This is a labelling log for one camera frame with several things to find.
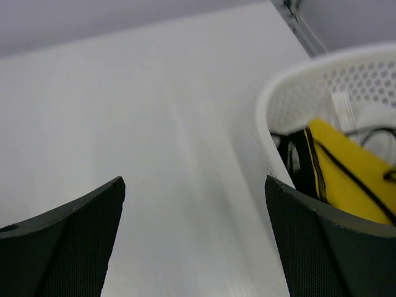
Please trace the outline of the black lace bra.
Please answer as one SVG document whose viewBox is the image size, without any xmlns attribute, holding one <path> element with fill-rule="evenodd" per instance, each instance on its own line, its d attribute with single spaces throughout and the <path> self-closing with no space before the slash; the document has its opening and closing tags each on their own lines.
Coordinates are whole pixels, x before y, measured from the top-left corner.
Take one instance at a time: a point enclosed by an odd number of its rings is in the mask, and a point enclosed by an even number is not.
<svg viewBox="0 0 396 297">
<path fill-rule="evenodd" d="M 327 203 L 324 175 L 311 130 L 306 127 L 288 135 L 278 132 L 270 135 L 296 190 Z"/>
</svg>

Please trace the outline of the yellow bra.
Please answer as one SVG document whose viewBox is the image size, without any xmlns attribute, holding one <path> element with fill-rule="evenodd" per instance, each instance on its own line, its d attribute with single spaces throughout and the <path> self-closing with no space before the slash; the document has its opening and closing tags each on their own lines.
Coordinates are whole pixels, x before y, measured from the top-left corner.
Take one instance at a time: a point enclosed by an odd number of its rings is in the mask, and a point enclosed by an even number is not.
<svg viewBox="0 0 396 297">
<path fill-rule="evenodd" d="M 319 162 L 325 201 L 372 222 L 395 226 L 395 170 L 321 119 L 304 131 Z"/>
</svg>

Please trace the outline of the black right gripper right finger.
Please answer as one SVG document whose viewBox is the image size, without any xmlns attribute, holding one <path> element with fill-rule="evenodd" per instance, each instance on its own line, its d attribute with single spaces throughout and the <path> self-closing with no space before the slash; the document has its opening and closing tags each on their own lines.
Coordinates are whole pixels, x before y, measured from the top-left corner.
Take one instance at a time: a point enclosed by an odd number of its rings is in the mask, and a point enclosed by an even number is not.
<svg viewBox="0 0 396 297">
<path fill-rule="evenodd" d="M 268 176 L 265 199 L 290 296 L 395 296 L 395 227 Z"/>
</svg>

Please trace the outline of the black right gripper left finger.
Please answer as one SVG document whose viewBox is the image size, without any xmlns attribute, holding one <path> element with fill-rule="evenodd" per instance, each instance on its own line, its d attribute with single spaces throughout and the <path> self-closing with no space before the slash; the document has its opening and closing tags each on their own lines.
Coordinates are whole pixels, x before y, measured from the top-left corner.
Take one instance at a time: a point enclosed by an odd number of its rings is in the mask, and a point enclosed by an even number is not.
<svg viewBox="0 0 396 297">
<path fill-rule="evenodd" d="M 1 228 L 1 296 L 100 296 L 126 185 L 118 176 L 81 198 Z"/>
</svg>

